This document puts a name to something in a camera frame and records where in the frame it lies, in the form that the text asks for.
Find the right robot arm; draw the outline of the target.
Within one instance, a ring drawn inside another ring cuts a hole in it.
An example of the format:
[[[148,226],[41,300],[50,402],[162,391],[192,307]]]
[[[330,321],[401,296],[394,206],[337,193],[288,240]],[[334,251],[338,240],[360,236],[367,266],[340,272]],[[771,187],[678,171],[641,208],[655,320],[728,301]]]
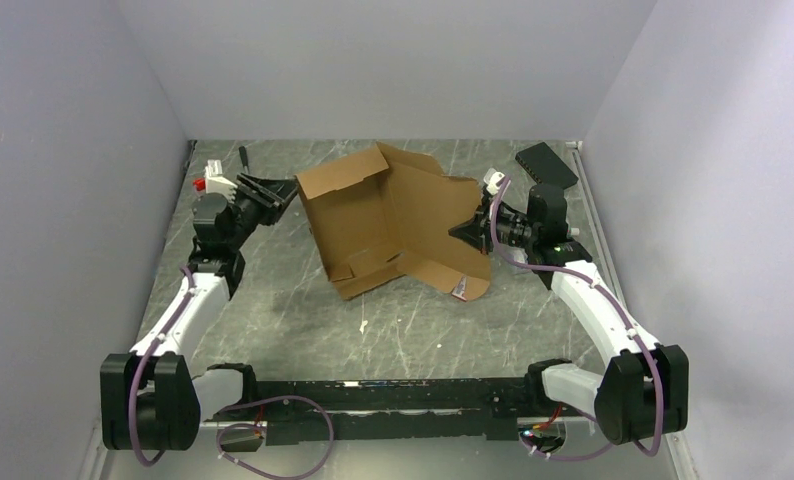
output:
[[[480,205],[470,220],[450,229],[450,236],[537,275],[573,313],[603,362],[602,373],[565,359],[531,365],[526,406],[537,415],[571,407],[599,428],[609,446],[631,443],[655,456],[664,435],[687,426],[686,353],[650,334],[607,287],[574,237],[560,188],[533,185],[526,211],[519,211],[503,200],[509,185],[502,173],[486,179]]]

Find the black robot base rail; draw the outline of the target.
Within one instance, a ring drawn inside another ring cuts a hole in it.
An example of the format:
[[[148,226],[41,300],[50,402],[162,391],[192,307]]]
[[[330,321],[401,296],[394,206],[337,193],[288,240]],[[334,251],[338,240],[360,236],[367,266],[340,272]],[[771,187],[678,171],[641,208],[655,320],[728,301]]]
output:
[[[327,440],[480,437],[517,441],[536,429],[559,445],[567,409],[524,377],[258,381],[218,422],[253,421],[270,446]]]

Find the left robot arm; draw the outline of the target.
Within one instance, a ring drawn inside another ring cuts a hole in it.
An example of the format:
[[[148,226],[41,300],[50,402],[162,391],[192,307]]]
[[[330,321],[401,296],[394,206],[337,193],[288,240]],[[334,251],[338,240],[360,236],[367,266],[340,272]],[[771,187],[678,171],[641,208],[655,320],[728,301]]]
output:
[[[204,182],[191,205],[192,249],[174,299],[128,352],[108,355],[100,367],[103,443],[131,450],[144,466],[189,449],[201,423],[215,414],[225,410],[245,420],[261,402],[252,367],[221,364],[193,376],[188,363],[238,290],[242,246],[257,227],[281,219],[298,185],[248,174]]]

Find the brown cardboard box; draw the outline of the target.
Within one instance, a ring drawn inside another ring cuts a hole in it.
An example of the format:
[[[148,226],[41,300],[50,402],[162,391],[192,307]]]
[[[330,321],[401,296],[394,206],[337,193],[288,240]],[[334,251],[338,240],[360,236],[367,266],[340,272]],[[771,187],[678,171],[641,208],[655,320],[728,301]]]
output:
[[[296,181],[323,269],[342,299],[402,276],[450,294],[466,275],[468,301],[488,290],[488,256],[448,234],[481,203],[475,179],[378,142],[299,172]]]

